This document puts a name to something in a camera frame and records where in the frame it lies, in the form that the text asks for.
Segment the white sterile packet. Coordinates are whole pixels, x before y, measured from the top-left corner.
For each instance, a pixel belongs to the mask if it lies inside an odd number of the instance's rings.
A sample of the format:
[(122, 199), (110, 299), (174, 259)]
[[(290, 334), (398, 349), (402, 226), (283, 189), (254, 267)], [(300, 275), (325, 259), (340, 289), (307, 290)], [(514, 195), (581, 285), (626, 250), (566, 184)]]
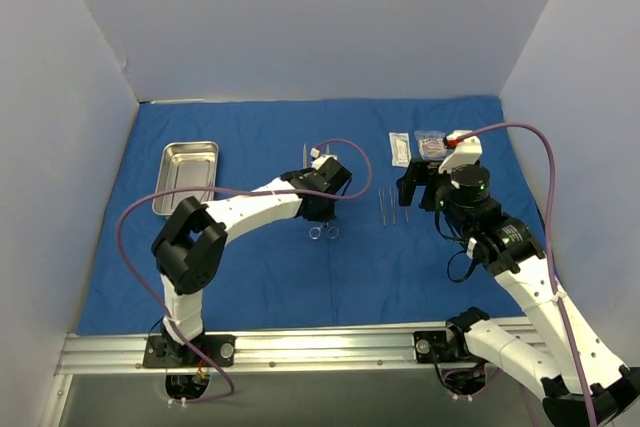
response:
[(390, 132), (389, 142), (392, 155), (392, 166), (407, 167), (412, 157), (409, 134), (406, 132)]

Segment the suture packets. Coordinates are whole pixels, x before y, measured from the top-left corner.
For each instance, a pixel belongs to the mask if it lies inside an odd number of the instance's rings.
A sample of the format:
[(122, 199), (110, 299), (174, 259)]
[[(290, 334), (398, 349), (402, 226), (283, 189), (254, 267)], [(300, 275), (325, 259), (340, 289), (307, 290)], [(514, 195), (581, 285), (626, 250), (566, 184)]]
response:
[(448, 155), (445, 133), (436, 130), (416, 130), (414, 132), (420, 157), (423, 160), (443, 160)]

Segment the blue surgical drape cloth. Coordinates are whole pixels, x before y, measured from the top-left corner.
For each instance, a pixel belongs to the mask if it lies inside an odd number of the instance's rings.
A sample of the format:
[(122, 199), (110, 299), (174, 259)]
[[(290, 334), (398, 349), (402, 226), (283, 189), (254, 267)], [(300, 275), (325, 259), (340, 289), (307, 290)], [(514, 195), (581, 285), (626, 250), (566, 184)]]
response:
[(441, 321), (469, 307), (494, 317), (520, 308), (485, 271), (463, 279), (468, 260), (418, 207), (392, 225), (378, 189), (392, 188), (390, 132), (490, 126), (481, 137), (491, 193), (504, 210), (541, 236), (538, 208), (493, 96), (437, 100), (144, 104), (139, 108), (107, 207), (80, 335), (146, 332), (161, 316), (153, 293), (162, 288), (151, 245), (163, 220), (137, 200), (154, 191), (164, 147), (213, 141), (221, 187), (251, 190), (302, 164), (303, 144), (332, 141), (352, 172), (356, 199), (339, 203), (339, 236), (309, 238), (309, 222), (270, 224), (232, 242), (203, 296), (210, 330), (310, 328)]

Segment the metal surgical instrument tray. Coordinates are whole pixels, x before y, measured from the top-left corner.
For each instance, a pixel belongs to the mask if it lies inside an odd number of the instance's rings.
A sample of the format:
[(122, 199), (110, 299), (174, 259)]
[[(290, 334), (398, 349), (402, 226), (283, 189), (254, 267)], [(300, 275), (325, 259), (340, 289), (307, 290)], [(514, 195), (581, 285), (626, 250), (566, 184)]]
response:
[[(156, 191), (184, 187), (213, 187), (216, 181), (219, 148), (213, 141), (188, 141), (167, 144), (162, 152)], [(152, 211), (169, 217), (188, 196), (200, 202), (214, 199), (211, 191), (189, 191), (164, 195), (152, 201)]]

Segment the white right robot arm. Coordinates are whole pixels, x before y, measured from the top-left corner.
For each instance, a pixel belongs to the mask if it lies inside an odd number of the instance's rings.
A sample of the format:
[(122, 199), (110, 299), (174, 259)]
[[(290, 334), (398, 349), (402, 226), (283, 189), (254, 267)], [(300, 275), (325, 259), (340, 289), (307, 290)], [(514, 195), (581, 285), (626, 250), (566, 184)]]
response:
[(423, 187), (421, 209), (451, 228), (449, 241), (512, 297), (548, 349), (536, 350), (471, 307), (447, 321), (443, 340), (430, 347), (434, 360), (494, 364), (541, 401), (555, 426), (604, 426), (638, 401), (638, 368), (606, 346), (549, 270), (538, 238), (491, 197), (485, 167), (446, 173), (437, 161), (415, 158), (396, 186), (401, 206)]

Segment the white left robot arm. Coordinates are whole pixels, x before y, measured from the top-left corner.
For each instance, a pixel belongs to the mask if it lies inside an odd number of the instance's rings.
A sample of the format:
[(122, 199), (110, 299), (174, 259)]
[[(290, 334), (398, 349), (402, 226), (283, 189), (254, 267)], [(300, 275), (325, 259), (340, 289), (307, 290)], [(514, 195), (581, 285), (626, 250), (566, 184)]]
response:
[(164, 289), (165, 352), (179, 366), (202, 352), (203, 290), (213, 280), (227, 244), (276, 221), (335, 218), (332, 198), (352, 180), (336, 157), (323, 155), (310, 168), (290, 171), (245, 195), (200, 202), (183, 199), (152, 244)]

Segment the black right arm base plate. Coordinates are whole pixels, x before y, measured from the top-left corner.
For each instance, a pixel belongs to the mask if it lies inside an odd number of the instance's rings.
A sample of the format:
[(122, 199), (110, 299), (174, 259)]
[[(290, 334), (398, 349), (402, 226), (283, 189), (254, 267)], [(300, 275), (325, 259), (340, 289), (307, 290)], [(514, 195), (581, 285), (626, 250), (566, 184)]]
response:
[(478, 363), (479, 357), (463, 352), (447, 329), (414, 331), (413, 348), (419, 364)]

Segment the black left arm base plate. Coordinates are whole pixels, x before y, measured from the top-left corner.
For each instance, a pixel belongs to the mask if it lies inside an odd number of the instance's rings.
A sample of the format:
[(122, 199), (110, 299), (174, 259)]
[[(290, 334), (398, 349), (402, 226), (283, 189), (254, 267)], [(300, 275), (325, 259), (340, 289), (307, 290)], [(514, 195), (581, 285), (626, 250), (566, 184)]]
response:
[[(191, 343), (220, 367), (234, 364), (236, 337), (227, 334), (201, 334)], [(151, 334), (146, 339), (142, 366), (150, 369), (198, 367), (205, 361), (187, 345), (171, 337)]]

